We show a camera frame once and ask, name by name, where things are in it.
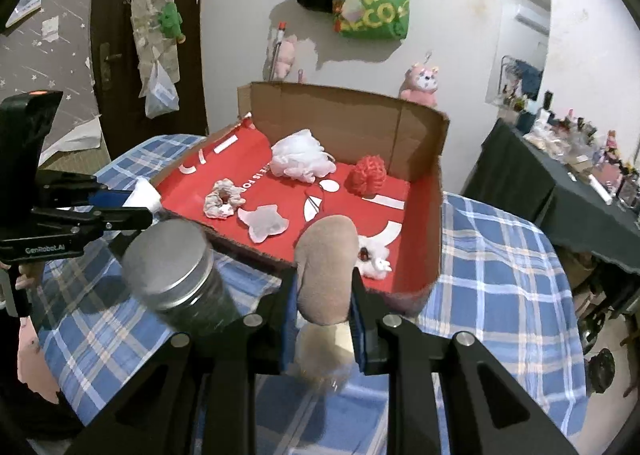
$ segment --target pink stuffed animal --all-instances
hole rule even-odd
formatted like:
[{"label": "pink stuffed animal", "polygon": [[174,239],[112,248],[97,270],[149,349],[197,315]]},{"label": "pink stuffed animal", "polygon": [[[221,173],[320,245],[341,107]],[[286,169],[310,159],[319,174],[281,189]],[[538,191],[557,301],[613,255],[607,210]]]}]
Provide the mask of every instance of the pink stuffed animal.
[{"label": "pink stuffed animal", "polygon": [[416,63],[406,72],[404,80],[406,88],[400,92],[400,99],[435,108],[438,104],[435,96],[438,89],[437,73],[438,67],[430,69],[423,63]]},{"label": "pink stuffed animal", "polygon": [[278,52],[278,57],[274,65],[275,72],[273,78],[275,80],[282,81],[287,77],[287,74],[289,74],[293,61],[296,58],[296,43],[298,43],[298,38],[295,36],[287,36],[282,40],[280,51]]}]

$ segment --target metal lid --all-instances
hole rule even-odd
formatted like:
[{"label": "metal lid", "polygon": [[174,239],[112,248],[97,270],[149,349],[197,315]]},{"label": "metal lid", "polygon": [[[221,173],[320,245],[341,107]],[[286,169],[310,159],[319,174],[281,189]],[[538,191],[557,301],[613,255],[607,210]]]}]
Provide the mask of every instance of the metal lid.
[{"label": "metal lid", "polygon": [[122,258],[122,277],[153,310],[176,307],[209,277],[213,256],[203,231],[192,222],[159,222],[142,232]]}]

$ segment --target dark brown door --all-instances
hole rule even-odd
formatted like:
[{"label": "dark brown door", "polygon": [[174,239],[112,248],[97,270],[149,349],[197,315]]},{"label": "dark brown door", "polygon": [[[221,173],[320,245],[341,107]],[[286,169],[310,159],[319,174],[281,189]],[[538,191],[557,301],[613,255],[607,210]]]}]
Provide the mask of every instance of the dark brown door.
[{"label": "dark brown door", "polygon": [[[180,110],[154,119],[145,116],[145,99],[138,98],[142,83],[138,55],[126,0],[91,0],[91,54],[105,142],[111,158],[164,133],[206,135],[207,115],[200,61],[200,5],[198,0],[175,0],[182,16],[186,41],[178,45],[180,81],[176,83]],[[109,44],[111,85],[103,88],[100,46]]]}]

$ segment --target wall mirror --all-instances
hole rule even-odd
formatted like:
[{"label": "wall mirror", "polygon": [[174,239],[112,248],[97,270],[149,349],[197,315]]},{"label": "wall mirror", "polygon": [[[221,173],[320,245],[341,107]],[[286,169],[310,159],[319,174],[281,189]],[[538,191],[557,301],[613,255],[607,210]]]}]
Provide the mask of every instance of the wall mirror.
[{"label": "wall mirror", "polygon": [[502,0],[500,35],[486,102],[538,99],[551,26],[551,0]]}]

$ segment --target silver bolt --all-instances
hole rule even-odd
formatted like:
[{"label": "silver bolt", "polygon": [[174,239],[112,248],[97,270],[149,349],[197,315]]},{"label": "silver bolt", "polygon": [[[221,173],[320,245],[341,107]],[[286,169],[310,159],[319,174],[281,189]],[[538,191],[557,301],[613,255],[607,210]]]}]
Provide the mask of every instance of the silver bolt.
[{"label": "silver bolt", "polygon": [[401,326],[402,318],[398,316],[398,314],[387,314],[382,318],[382,323],[384,323],[387,327],[395,329],[396,327]]},{"label": "silver bolt", "polygon": [[248,327],[257,327],[262,324],[262,316],[260,314],[247,314],[242,320]]},{"label": "silver bolt", "polygon": [[460,334],[456,335],[456,341],[461,345],[468,347],[474,344],[476,338],[471,332],[460,332]]},{"label": "silver bolt", "polygon": [[189,344],[189,337],[187,334],[174,334],[171,337],[171,346],[177,349],[181,349],[182,347],[186,347]]}]

